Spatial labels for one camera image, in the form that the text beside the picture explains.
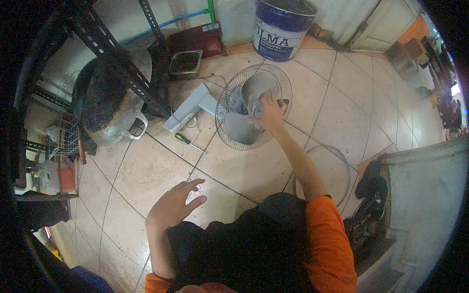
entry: paint bucket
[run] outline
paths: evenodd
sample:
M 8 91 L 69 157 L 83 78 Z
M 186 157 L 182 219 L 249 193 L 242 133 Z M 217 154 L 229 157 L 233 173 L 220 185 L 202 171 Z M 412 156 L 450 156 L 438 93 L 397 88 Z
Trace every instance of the paint bucket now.
M 257 0 L 256 52 L 277 62 L 292 59 L 316 14 L 306 0 Z

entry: orange wall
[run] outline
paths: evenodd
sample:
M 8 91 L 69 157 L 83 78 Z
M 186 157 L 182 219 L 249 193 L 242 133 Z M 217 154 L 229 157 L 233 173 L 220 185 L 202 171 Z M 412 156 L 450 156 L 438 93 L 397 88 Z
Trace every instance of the orange wall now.
M 413 38 L 421 39 L 428 35 L 430 30 L 424 21 L 423 17 L 417 18 L 414 23 L 407 29 L 407 31 L 399 38 L 399 43 L 405 44 Z

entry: blue bucket label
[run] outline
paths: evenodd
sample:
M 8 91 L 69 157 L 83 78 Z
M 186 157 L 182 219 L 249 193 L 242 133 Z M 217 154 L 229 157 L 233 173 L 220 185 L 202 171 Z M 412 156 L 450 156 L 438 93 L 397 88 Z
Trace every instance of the blue bucket label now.
M 287 61 L 293 58 L 306 32 L 280 30 L 257 18 L 253 44 L 256 51 L 273 61 Z

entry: fan rear grille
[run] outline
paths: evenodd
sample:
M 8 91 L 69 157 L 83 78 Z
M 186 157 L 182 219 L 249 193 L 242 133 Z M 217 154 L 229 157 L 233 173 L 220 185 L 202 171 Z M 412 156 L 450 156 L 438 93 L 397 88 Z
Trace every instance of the fan rear grille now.
M 271 64 L 256 64 L 236 74 L 223 89 L 220 100 L 217 103 L 217 110 L 215 115 L 215 125 L 218 135 L 226 145 L 236 150 L 255 149 L 256 147 L 259 147 L 268 142 L 272 138 L 272 136 L 267 131 L 263 130 L 259 138 L 253 144 L 242 144 L 231 139 L 227 134 L 225 117 L 230 112 L 239 113 L 240 103 L 242 103 L 242 86 L 251 76 L 256 73 L 266 73 L 272 75 L 279 88 L 279 92 L 276 94 L 275 98 L 289 100 L 287 109 L 283 114 L 284 121 L 287 119 L 288 114 L 290 113 L 290 108 L 292 106 L 293 93 L 290 80 L 280 68 Z

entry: door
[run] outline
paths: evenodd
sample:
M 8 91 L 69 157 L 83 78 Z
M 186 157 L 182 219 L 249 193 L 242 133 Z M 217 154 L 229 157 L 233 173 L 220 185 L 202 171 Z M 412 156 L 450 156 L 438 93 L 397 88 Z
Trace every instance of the door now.
M 421 11 L 415 0 L 382 0 L 357 29 L 351 49 L 386 51 L 414 23 Z

